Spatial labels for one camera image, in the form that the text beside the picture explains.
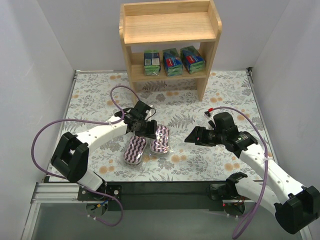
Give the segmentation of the green blue sponge pack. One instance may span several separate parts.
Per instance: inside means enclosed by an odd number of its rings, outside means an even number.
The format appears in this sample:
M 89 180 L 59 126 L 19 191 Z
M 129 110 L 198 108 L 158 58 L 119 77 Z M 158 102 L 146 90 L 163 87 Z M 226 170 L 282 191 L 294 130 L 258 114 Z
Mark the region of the green blue sponge pack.
M 205 69 L 204 58 L 192 45 L 180 49 L 180 58 L 189 74 L 198 73 Z
M 158 50 L 145 50 L 143 67 L 146 76 L 158 76 L 161 71 L 160 53 Z
M 183 63 L 176 48 L 164 49 L 163 64 L 168 77 L 180 76 L 183 73 Z

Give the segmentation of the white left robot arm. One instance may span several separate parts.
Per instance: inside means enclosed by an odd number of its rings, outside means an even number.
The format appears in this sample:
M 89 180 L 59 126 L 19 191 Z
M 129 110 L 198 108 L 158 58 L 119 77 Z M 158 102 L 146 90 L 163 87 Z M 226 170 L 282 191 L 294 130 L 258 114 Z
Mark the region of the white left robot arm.
M 112 139 L 131 132 L 138 137 L 155 139 L 158 123 L 149 119 L 150 111 L 150 107 L 126 108 L 89 130 L 64 133 L 51 157 L 51 165 L 70 183 L 97 191 L 104 180 L 89 169 L 90 154 Z

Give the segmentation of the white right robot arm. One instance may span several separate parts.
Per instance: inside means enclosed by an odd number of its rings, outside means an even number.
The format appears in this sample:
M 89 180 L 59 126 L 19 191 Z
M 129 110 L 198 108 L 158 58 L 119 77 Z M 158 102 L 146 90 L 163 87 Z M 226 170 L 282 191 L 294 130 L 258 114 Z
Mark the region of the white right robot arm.
M 223 145 L 249 165 L 261 178 L 262 185 L 237 172 L 227 178 L 221 192 L 231 197 L 244 196 L 275 215 L 288 233 L 295 234 L 320 217 L 320 192 L 292 178 L 274 160 L 264 157 L 262 146 L 246 131 L 196 126 L 185 138 L 186 143 L 214 147 Z

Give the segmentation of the pink wavy sponge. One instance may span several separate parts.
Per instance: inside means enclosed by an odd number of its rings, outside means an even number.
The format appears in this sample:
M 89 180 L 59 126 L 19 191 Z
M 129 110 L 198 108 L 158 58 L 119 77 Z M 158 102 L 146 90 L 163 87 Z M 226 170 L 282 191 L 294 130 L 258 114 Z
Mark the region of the pink wavy sponge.
M 155 131 L 156 139 L 150 142 L 150 151 L 156 155 L 166 155 L 170 151 L 170 129 L 165 125 L 158 125 Z
M 123 160 L 126 164 L 137 166 L 142 161 L 142 156 L 147 146 L 147 139 L 140 136 L 132 136 L 128 146 L 123 153 Z

